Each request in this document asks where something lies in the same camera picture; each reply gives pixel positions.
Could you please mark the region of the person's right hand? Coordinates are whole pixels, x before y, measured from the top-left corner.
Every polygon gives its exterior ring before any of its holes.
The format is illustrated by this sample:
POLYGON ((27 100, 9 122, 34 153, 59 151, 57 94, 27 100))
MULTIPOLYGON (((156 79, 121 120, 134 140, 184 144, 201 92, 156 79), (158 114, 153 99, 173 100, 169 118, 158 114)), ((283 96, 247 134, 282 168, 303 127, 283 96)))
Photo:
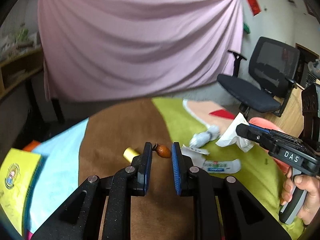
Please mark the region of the person's right hand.
POLYGON ((286 173, 287 179, 283 183, 280 204, 285 205, 291 201, 294 185, 298 189, 306 190, 305 202, 297 216, 302 219, 305 225, 309 225, 319 210, 319 176, 298 175, 295 176, 294 181, 291 180, 291 176, 292 168, 290 167, 286 173))

